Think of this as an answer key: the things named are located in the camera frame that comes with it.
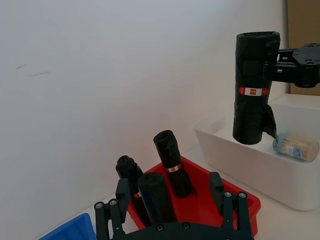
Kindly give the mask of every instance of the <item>black robotic mount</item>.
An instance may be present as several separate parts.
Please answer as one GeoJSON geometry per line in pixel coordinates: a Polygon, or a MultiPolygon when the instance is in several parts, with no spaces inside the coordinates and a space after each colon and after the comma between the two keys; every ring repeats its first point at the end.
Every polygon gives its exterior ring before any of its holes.
{"type": "Polygon", "coordinates": [[[96,239],[109,240],[108,222],[111,220],[114,240],[253,240],[248,208],[248,196],[244,192],[234,195],[224,190],[224,184],[217,172],[210,173],[210,192],[219,214],[223,216],[221,227],[192,222],[159,223],[148,228],[125,234],[122,224],[130,201],[128,180],[120,179],[115,199],[108,203],[94,205],[96,239]],[[234,229],[233,212],[237,215],[237,229],[234,229]]]}
{"type": "Polygon", "coordinates": [[[320,83],[320,44],[280,49],[277,63],[263,64],[262,78],[292,83],[299,88],[314,88],[320,83]]]}

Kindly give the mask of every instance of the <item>white table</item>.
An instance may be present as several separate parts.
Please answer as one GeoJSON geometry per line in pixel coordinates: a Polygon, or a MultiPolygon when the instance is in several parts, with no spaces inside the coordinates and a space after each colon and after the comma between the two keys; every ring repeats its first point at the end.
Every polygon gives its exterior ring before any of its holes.
{"type": "MultiPolygon", "coordinates": [[[[189,149],[182,155],[211,172],[219,172],[206,163],[199,145],[189,149]]],[[[294,210],[222,172],[219,173],[223,179],[260,199],[261,209],[257,214],[258,234],[255,236],[255,240],[320,240],[320,207],[312,211],[294,210]]],[[[103,202],[107,203],[114,197],[114,195],[109,196],[103,202]]],[[[84,213],[89,213],[95,229],[94,207],[90,207],[84,213]]],[[[111,231],[110,237],[112,238],[113,234],[110,222],[109,230],[111,231]]],[[[138,230],[129,214],[127,214],[125,223],[122,226],[126,233],[138,230]]]]}

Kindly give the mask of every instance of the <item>screw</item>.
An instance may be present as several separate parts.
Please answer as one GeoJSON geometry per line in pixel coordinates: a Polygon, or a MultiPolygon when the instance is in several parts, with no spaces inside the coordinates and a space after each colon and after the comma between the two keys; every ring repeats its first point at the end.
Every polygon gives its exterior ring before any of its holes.
{"type": "Polygon", "coordinates": [[[110,205],[116,205],[116,203],[117,203],[117,201],[116,200],[112,200],[111,202],[110,202],[110,205]]]}
{"type": "Polygon", "coordinates": [[[243,193],[243,192],[240,192],[240,193],[239,193],[239,197],[240,197],[240,198],[246,198],[247,195],[246,195],[245,193],[243,193]]]}
{"type": "Polygon", "coordinates": [[[189,229],[190,228],[189,223],[185,222],[184,224],[182,224],[182,228],[183,229],[189,229]]]}
{"type": "Polygon", "coordinates": [[[97,204],[95,205],[95,207],[96,207],[97,209],[102,208],[102,206],[103,206],[103,204],[102,204],[101,202],[99,202],[99,203],[97,203],[97,204]]]}
{"type": "Polygon", "coordinates": [[[161,224],[159,224],[159,225],[156,226],[156,230],[157,230],[158,232],[161,232],[163,229],[164,229],[164,226],[162,226],[161,224]]]}

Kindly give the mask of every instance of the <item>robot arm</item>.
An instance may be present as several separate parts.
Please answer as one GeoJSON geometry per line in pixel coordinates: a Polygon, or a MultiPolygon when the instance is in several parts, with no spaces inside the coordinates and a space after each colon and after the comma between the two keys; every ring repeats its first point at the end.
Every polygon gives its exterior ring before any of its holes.
{"type": "Polygon", "coordinates": [[[277,63],[264,63],[262,78],[314,88],[320,83],[320,44],[279,50],[277,63]]]}
{"type": "Polygon", "coordinates": [[[236,37],[233,137],[257,144],[263,132],[277,137],[268,99],[272,81],[313,88],[320,83],[320,44],[279,50],[280,34],[248,32],[236,37]]]}

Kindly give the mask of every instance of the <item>white storage bin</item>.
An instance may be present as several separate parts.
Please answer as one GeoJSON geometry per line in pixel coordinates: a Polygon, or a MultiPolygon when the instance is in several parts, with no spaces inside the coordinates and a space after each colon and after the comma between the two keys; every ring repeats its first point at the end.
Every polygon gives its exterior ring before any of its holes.
{"type": "MultiPolygon", "coordinates": [[[[320,140],[320,96],[284,94],[270,103],[278,133],[320,140]]],[[[234,140],[233,109],[195,125],[207,163],[297,210],[312,210],[320,195],[319,154],[306,162],[274,152],[273,138],[243,145],[234,140]]]]}

